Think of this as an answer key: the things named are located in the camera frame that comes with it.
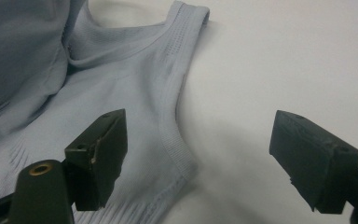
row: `light blue tank top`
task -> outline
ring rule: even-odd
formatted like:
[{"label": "light blue tank top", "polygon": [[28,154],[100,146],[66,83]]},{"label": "light blue tank top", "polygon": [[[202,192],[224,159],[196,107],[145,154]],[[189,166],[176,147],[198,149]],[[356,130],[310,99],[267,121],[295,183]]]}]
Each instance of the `light blue tank top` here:
[{"label": "light blue tank top", "polygon": [[[24,69],[33,61],[38,65],[27,76],[15,71],[18,88],[0,91],[0,197],[13,191],[26,165],[62,161],[63,149],[95,119],[124,108],[129,148],[121,177],[106,207],[75,212],[76,223],[156,223],[196,170],[175,109],[209,10],[174,2],[164,22],[109,29],[92,20],[87,4],[77,19],[78,2],[63,8],[66,25],[57,25],[62,19],[51,28],[58,47],[40,48],[49,53],[46,60],[37,53],[16,59]],[[0,67],[0,75],[13,67],[21,69]],[[2,77],[0,83],[7,81]]]}]

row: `ribbed knit fabric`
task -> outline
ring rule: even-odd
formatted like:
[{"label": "ribbed knit fabric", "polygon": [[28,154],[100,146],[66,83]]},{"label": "ribbed knit fabric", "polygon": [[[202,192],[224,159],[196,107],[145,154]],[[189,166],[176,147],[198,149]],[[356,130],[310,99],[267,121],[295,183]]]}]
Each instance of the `ribbed knit fabric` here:
[{"label": "ribbed knit fabric", "polygon": [[156,223],[196,169],[175,108],[208,15],[206,7],[174,2],[165,22],[107,29],[83,6],[62,38],[69,63],[63,86],[31,122],[0,138],[0,197],[24,166],[63,160],[63,149],[95,119],[125,108],[129,151],[121,177],[106,207],[75,212],[76,223]]}]

